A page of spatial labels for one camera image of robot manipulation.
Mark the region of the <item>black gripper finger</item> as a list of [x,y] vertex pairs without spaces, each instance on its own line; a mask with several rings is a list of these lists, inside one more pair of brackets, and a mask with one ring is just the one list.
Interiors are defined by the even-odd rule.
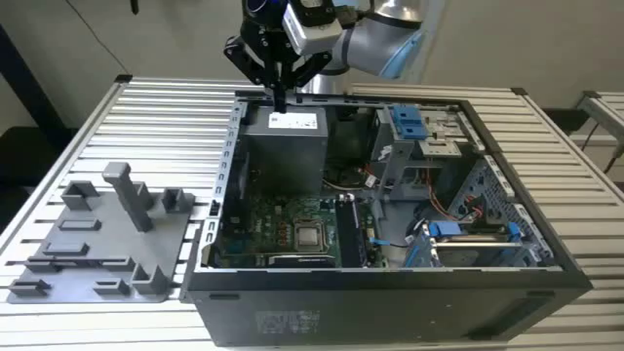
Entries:
[[294,63],[300,56],[292,52],[281,59],[280,68],[280,112],[286,112],[286,92],[294,88],[301,88],[312,77],[324,69],[332,60],[332,54],[325,51],[314,53],[305,60],[302,65],[294,68]]
[[273,110],[281,112],[281,84],[277,65],[273,59],[268,37],[252,35],[252,43],[246,44],[242,36],[226,39],[222,54],[237,67],[248,80],[262,85],[272,91]]

